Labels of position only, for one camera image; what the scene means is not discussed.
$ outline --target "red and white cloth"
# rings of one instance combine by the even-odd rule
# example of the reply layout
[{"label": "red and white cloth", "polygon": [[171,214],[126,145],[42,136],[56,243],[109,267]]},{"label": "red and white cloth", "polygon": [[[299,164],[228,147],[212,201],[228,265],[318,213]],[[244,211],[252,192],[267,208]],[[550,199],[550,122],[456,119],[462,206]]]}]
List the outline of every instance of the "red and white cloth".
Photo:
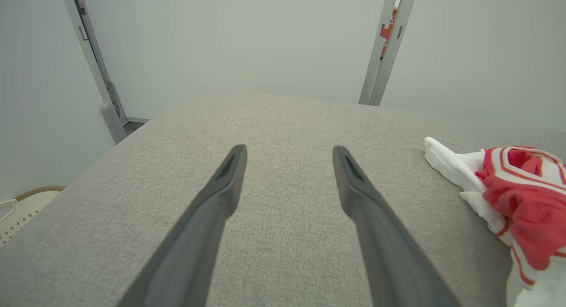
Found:
[{"label": "red and white cloth", "polygon": [[425,158],[511,250],[507,305],[566,301],[566,168],[532,146],[458,154],[425,138]]}]

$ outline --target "gray fabric surface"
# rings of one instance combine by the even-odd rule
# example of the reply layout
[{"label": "gray fabric surface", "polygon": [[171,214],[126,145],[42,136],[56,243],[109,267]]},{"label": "gray fabric surface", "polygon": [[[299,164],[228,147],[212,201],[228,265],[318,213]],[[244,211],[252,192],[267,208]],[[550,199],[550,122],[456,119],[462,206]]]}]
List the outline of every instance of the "gray fabric surface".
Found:
[{"label": "gray fabric surface", "polygon": [[509,251],[425,161],[510,144],[566,155],[564,135],[461,130],[330,103],[189,103],[134,132],[0,250],[3,306],[113,306],[235,144],[248,146],[209,306],[363,306],[370,293],[331,162],[346,146],[465,307],[504,305]]}]

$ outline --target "white panel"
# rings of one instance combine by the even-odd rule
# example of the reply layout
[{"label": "white panel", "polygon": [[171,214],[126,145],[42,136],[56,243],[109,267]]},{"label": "white panel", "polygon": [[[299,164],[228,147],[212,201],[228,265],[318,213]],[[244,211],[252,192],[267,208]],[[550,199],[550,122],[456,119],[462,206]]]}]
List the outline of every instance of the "white panel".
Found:
[{"label": "white panel", "polygon": [[111,149],[102,103],[63,0],[0,0],[0,201]]},{"label": "white panel", "polygon": [[564,129],[564,1],[416,0],[381,105]]},{"label": "white panel", "polygon": [[85,0],[128,117],[260,92],[357,103],[384,0]]}]

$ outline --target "dark floor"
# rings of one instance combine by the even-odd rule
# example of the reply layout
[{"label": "dark floor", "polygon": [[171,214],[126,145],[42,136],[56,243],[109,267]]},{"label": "dark floor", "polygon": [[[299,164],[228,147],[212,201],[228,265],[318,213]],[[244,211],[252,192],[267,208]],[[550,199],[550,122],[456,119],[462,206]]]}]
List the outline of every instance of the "dark floor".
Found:
[{"label": "dark floor", "polygon": [[139,127],[143,125],[144,125],[143,122],[133,122],[133,121],[124,124],[124,130],[126,131],[126,136],[131,135],[134,131],[136,131]]}]

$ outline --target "red fabric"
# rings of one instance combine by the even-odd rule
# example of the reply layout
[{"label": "red fabric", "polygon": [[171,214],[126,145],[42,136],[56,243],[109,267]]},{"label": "red fabric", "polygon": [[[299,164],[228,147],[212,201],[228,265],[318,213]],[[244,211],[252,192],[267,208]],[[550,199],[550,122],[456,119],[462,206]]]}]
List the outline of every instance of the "red fabric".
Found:
[{"label": "red fabric", "polygon": [[[492,154],[486,150],[483,171],[476,175],[487,191],[483,197],[500,214],[511,218],[511,232],[533,268],[545,270],[550,256],[566,245],[566,196],[533,184],[516,184],[494,175]],[[531,174],[542,176],[542,158],[528,150],[511,149],[510,164]]]}]

